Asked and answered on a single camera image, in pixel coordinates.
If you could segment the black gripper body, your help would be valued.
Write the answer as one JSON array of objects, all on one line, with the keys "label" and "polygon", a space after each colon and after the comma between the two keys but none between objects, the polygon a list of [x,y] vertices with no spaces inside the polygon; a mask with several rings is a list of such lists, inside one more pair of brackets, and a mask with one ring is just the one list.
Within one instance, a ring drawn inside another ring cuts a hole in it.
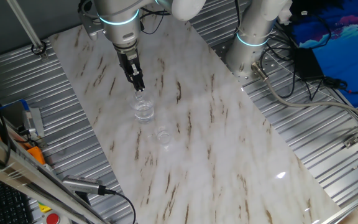
[{"label": "black gripper body", "polygon": [[120,67],[127,78],[141,77],[140,60],[137,47],[128,49],[116,47]]}]

